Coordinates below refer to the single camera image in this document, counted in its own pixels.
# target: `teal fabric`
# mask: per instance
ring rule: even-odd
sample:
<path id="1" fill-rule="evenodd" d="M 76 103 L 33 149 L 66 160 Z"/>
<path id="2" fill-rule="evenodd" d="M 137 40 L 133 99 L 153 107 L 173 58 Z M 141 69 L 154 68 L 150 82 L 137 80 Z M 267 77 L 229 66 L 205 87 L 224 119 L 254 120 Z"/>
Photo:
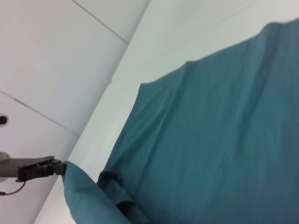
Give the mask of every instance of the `teal fabric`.
<path id="1" fill-rule="evenodd" d="M 77 224 L 129 224 L 121 211 L 79 167 L 65 162 L 64 197 Z"/>
<path id="2" fill-rule="evenodd" d="M 132 223 L 299 223 L 299 22 L 142 84 L 98 186 Z"/>

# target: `white surface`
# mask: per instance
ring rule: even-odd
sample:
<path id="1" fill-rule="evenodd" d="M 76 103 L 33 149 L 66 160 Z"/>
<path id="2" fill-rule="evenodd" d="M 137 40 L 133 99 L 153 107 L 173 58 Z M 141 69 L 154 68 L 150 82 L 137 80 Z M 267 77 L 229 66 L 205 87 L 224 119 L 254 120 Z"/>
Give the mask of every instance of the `white surface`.
<path id="1" fill-rule="evenodd" d="M 130 42 L 149 0 L 74 0 Z"/>
<path id="2" fill-rule="evenodd" d="M 296 0 L 152 0 L 70 161 L 96 181 L 140 82 L 250 38 L 271 21 L 295 19 L 298 8 Z M 56 182 L 35 224 L 74 223 L 63 190 Z"/>
<path id="3" fill-rule="evenodd" d="M 13 158 L 37 158 L 55 155 L 66 160 L 78 136 L 36 114 L 0 93 L 0 112 L 9 116 L 9 124 L 0 128 L 0 151 Z M 28 181 L 17 194 L 1 196 L 0 223 L 32 224 L 45 202 L 56 177 Z M 21 183 L 14 178 L 0 182 L 0 191 L 12 192 Z"/>
<path id="4" fill-rule="evenodd" d="M 112 83 L 108 86 L 68 159 L 79 165 L 95 182 L 133 108 L 139 85 Z M 55 183 L 35 222 L 53 223 L 74 223 L 64 200 L 61 178 Z"/>
<path id="5" fill-rule="evenodd" d="M 0 1 L 0 90 L 78 134 L 126 47 L 71 0 Z"/>

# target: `white wall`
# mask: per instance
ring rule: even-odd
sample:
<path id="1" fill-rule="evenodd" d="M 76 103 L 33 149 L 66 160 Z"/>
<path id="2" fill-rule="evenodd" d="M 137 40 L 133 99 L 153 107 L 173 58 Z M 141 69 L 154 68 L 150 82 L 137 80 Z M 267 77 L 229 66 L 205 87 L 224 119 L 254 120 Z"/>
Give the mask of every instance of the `white wall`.
<path id="1" fill-rule="evenodd" d="M 66 160 L 126 50 L 148 0 L 1 0 L 0 151 Z M 55 177 L 0 199 L 0 223 L 31 224 Z M 14 191 L 14 179 L 0 191 Z"/>

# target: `cable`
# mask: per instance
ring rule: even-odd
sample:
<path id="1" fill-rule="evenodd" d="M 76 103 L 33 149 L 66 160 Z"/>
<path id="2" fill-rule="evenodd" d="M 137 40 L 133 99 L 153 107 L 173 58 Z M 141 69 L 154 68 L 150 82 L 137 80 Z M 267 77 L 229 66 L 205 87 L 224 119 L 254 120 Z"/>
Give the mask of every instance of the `cable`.
<path id="1" fill-rule="evenodd" d="M 26 184 L 26 181 L 23 183 L 23 185 L 22 185 L 19 189 L 17 189 L 17 190 L 14 191 L 14 192 L 11 192 L 11 193 L 6 193 L 6 192 L 2 192 L 2 191 L 0 191 L 0 196 L 7 196 L 7 195 L 13 195 L 13 194 L 15 194 L 15 193 L 18 193 L 20 190 L 23 189 L 23 187 L 25 186 L 25 184 Z"/>

